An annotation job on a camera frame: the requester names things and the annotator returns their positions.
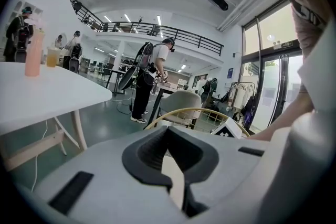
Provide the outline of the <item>dark table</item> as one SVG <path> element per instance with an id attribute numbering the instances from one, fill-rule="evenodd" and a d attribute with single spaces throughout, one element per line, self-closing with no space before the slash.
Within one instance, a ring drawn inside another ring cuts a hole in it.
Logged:
<path id="1" fill-rule="evenodd" d="M 159 107 L 160 107 L 160 102 L 161 102 L 161 99 L 163 97 L 163 94 L 164 93 L 172 94 L 172 93 L 174 93 L 176 91 L 177 91 L 177 89 L 175 89 L 175 88 L 171 88 L 171 87 L 167 87 L 167 86 L 162 86 L 162 85 L 159 86 L 159 92 L 158 92 L 158 95 L 157 95 L 157 97 L 155 99 L 154 106 L 153 106 L 150 118 L 147 121 L 147 125 L 143 128 L 143 130 L 145 130 L 146 127 L 148 127 L 154 120 L 157 119 L 157 116 L 158 116 L 158 114 L 160 112 L 160 108 Z"/>

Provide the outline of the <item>black framed glass door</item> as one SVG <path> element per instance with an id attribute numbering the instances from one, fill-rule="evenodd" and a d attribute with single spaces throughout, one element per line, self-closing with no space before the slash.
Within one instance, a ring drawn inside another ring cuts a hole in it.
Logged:
<path id="1" fill-rule="evenodd" d="M 255 107 L 247 127 L 265 130 L 299 92 L 302 52 L 288 0 L 281 0 L 243 27 L 240 82 L 252 83 Z"/>

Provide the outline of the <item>pink bottle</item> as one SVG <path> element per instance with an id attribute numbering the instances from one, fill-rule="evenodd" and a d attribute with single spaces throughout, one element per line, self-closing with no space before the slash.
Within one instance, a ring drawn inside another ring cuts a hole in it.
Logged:
<path id="1" fill-rule="evenodd" d="M 25 75 L 28 77 L 39 76 L 40 62 L 43 49 L 43 41 L 45 33 L 37 26 L 33 26 L 34 34 L 31 43 L 27 47 L 27 55 L 25 62 Z"/>

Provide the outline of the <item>black round disc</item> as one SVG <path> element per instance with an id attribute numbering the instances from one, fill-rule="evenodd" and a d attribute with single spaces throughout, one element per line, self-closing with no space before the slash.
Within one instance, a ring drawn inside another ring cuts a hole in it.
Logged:
<path id="1" fill-rule="evenodd" d="M 123 75 L 123 77 L 121 78 L 119 85 L 118 85 L 118 89 L 120 91 L 123 91 L 127 88 L 129 88 L 131 86 L 131 84 L 133 83 L 133 81 L 135 80 L 135 78 L 137 77 L 137 67 L 130 67 L 128 69 L 128 71 Z"/>

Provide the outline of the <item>person's right forearm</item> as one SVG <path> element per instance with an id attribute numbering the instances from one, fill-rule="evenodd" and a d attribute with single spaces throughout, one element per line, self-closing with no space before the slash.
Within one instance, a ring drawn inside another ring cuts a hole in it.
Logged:
<path id="1" fill-rule="evenodd" d="M 291 127 L 293 122 L 300 116 L 312 112 L 314 109 L 309 93 L 306 91 L 299 92 L 297 97 L 285 109 L 285 111 L 277 117 L 277 119 L 265 130 L 258 134 L 248 137 L 252 140 L 270 141 L 273 134 L 281 128 Z"/>

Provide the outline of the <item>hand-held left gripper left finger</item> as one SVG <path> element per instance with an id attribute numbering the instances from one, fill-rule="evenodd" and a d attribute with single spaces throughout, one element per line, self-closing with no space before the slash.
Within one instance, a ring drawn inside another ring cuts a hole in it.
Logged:
<path id="1" fill-rule="evenodd" d="M 98 143 L 58 167 L 35 188 L 35 195 L 49 202 L 79 171 L 93 174 L 69 218 L 82 224 L 182 224 L 182 213 L 165 187 L 150 186 L 133 178 L 122 164 L 130 144 L 154 129 Z"/>

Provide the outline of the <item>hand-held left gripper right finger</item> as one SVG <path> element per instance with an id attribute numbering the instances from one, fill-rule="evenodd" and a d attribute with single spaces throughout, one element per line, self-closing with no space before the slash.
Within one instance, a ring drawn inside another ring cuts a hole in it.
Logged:
<path id="1" fill-rule="evenodd" d="M 236 139 L 169 127 L 172 155 L 192 152 L 185 169 L 188 208 L 168 224 L 279 224 L 288 218 L 281 183 L 288 130 L 269 142 Z"/>

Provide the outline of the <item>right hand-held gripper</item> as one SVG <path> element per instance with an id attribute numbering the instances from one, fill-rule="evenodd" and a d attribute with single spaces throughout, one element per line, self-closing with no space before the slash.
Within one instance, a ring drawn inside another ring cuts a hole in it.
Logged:
<path id="1" fill-rule="evenodd" d="M 247 131 L 232 118 L 227 118 L 223 123 L 213 129 L 211 135 L 233 137 L 236 139 L 249 137 Z"/>

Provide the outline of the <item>white curved table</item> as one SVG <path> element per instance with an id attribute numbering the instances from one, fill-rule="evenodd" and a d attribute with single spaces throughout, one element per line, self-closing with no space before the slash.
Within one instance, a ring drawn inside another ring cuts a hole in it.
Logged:
<path id="1" fill-rule="evenodd" d="M 0 136 L 53 119 L 56 131 L 9 157 L 10 171 L 68 140 L 79 151 L 87 150 L 80 109 L 110 100 L 110 90 L 61 67 L 40 66 L 36 77 L 25 75 L 25 64 L 0 62 Z"/>

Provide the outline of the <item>orange drink cup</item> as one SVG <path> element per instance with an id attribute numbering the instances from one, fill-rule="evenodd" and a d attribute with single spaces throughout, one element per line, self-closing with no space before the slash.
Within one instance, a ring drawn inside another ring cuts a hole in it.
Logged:
<path id="1" fill-rule="evenodd" d="M 47 59 L 46 65 L 48 67 L 55 67 L 58 62 L 59 51 L 56 47 L 48 47 L 47 48 Z"/>

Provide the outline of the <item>gold wire chair white seat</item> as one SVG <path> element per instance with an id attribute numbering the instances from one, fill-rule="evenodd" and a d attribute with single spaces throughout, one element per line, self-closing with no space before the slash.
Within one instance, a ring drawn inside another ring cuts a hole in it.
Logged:
<path id="1" fill-rule="evenodd" d="M 168 115 L 174 114 L 176 112 L 182 112 L 182 111 L 188 111 L 188 110 L 195 110 L 195 111 L 200 112 L 198 119 L 196 119 L 196 123 L 192 124 L 192 126 L 185 127 L 183 125 L 178 125 L 173 122 L 163 120 L 163 118 L 165 118 Z M 186 109 L 179 109 L 179 110 L 171 111 L 165 115 L 160 116 L 159 118 L 154 120 L 148 127 L 146 127 L 146 129 L 149 130 L 157 126 L 180 126 L 180 127 L 185 127 L 190 130 L 211 134 L 211 131 L 215 129 L 217 126 L 219 126 L 221 123 L 223 123 L 227 118 L 229 117 L 218 111 L 211 110 L 211 109 L 186 108 Z"/>

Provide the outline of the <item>grey upholstered chair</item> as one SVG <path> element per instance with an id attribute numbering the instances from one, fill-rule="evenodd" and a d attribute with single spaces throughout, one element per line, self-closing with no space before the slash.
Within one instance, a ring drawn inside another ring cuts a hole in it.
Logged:
<path id="1" fill-rule="evenodd" d="M 157 118 L 171 111 L 186 108 L 200 109 L 201 107 L 201 97 L 198 94 L 187 90 L 178 90 L 170 94 L 168 97 L 161 99 Z M 199 111 L 188 110 L 168 115 L 163 118 L 163 120 L 189 127 L 196 123 L 196 119 L 198 119 L 199 115 Z"/>

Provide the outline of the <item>clothes rack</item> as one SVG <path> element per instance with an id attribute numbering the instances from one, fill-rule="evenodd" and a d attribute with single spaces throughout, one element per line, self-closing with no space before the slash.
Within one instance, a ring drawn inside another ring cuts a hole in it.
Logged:
<path id="1" fill-rule="evenodd" d="M 255 83 L 233 82 L 227 92 L 227 111 L 232 111 L 232 118 L 247 127 L 254 115 L 255 108 Z"/>

